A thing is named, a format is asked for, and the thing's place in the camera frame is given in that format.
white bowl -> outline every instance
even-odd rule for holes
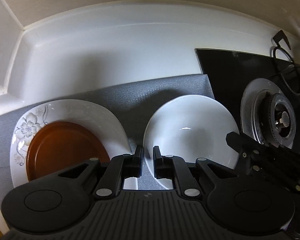
[[[121,123],[103,106],[75,99],[44,103],[24,113],[16,124],[10,147],[10,169],[14,187],[28,182],[26,155],[37,130],[56,121],[73,122],[87,128],[101,141],[110,159],[117,155],[131,153]],[[25,136],[22,134],[22,129],[26,128],[28,122],[36,128],[28,134],[29,136]],[[126,179],[124,188],[138,189],[137,178]]]
[[[154,176],[153,147],[159,146],[161,155],[180,156],[190,163],[204,157],[233,169],[239,155],[226,143],[232,131],[239,133],[234,118],[216,100],[200,95],[175,98],[148,122],[143,139],[146,164]],[[172,189],[170,179],[157,181]]]

gray mat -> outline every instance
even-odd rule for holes
[[[196,74],[135,82],[57,99],[86,100],[109,109],[121,122],[134,151],[137,144],[142,145],[146,125],[153,113],[164,103],[188,94],[214,98],[207,75]],[[26,111],[42,103],[0,116],[0,205],[4,196],[13,189],[9,155],[14,127]],[[163,189],[154,180],[145,163],[142,177],[138,179],[138,187],[141,190]]]

gas stove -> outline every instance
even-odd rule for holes
[[[274,37],[272,57],[217,49],[197,49],[214,97],[234,117],[239,130],[261,144],[280,144],[300,153],[300,64],[283,31]],[[288,60],[276,58],[278,51]]]

brown plate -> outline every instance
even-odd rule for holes
[[[26,169],[29,181],[97,157],[110,158],[100,140],[86,128],[71,122],[43,127],[28,148]]]

stove burner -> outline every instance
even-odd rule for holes
[[[264,78],[251,81],[243,93],[241,101],[242,131],[261,144],[266,140],[261,131],[259,106],[267,95],[276,93],[282,93],[282,91],[276,84]]]
[[[289,146],[296,134],[296,118],[288,99],[280,93],[268,94],[259,107],[261,131],[267,142]]]

